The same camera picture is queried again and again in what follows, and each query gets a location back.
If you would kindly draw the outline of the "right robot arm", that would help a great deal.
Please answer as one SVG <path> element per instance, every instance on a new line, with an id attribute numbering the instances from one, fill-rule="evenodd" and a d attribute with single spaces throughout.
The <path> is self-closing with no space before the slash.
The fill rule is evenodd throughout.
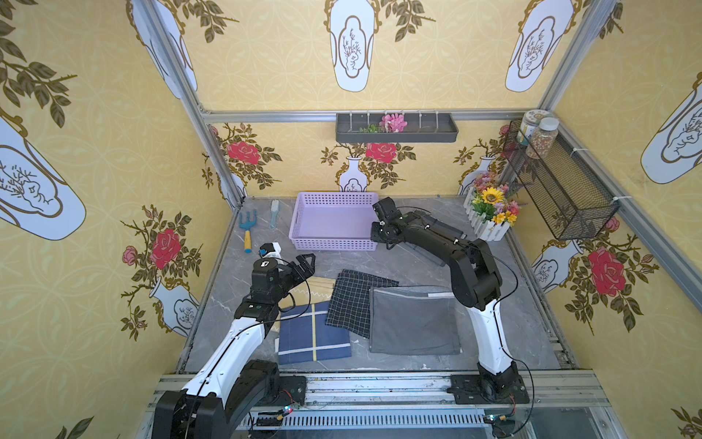
<path id="1" fill-rule="evenodd" d="M 473 241 L 425 210 L 402 212 L 391 198 L 373 205 L 378 219 L 370 239 L 389 249 L 409 243 L 448 265 L 454 297 L 470 312 L 478 345 L 481 393 L 491 402 L 502 400 L 524 382 L 517 360 L 509 352 L 501 318 L 502 275 L 486 241 Z"/>

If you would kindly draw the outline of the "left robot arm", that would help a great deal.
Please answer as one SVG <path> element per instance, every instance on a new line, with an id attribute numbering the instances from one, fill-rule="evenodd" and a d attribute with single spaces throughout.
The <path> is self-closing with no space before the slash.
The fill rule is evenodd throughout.
<path id="1" fill-rule="evenodd" d="M 166 391 L 155 406 L 153 438 L 230 438 L 259 402 L 281 392 L 279 366 L 250 357 L 279 320 L 279 303 L 316 271 L 316 256 L 293 262 L 266 255 L 253 264 L 250 292 L 226 337 L 180 391 Z"/>

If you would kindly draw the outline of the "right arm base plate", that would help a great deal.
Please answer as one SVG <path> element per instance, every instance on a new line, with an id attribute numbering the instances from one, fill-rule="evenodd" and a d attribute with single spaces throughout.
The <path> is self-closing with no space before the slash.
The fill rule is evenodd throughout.
<path id="1" fill-rule="evenodd" d="M 531 401 L 519 374 L 454 374 L 447 393 L 453 395 L 456 404 L 529 404 Z"/>

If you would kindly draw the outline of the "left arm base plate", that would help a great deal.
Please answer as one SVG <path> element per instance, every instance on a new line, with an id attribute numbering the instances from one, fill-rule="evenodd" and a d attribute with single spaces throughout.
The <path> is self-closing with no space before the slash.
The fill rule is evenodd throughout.
<path id="1" fill-rule="evenodd" d="M 307 378 L 303 375 L 290 375 L 280 378 L 279 390 L 264 397 L 258 407 L 278 407 L 304 405 L 307 390 Z"/>

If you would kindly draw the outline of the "purple perforated plastic basket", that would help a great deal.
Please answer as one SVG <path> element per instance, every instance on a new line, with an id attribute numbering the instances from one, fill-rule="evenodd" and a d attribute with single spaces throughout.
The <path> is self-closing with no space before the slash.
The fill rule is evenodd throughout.
<path id="1" fill-rule="evenodd" d="M 373 192 L 301 192 L 289 239 L 298 251 L 372 252 L 371 225 L 377 220 Z"/>

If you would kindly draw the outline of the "black white grid pillowcase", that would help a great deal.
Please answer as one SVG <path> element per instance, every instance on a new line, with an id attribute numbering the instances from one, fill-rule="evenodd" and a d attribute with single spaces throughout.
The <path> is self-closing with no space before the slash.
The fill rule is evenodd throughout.
<path id="1" fill-rule="evenodd" d="M 370 337 L 370 293 L 376 287 L 397 287 L 395 280 L 344 269 L 336 278 L 325 323 Z"/>

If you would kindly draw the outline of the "plain grey pillowcase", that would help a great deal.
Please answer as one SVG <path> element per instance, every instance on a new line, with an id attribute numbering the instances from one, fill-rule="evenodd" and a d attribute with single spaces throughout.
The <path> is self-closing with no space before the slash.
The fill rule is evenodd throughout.
<path id="1" fill-rule="evenodd" d="M 374 288 L 369 349 L 395 356 L 459 354 L 453 293 L 435 285 Z"/>

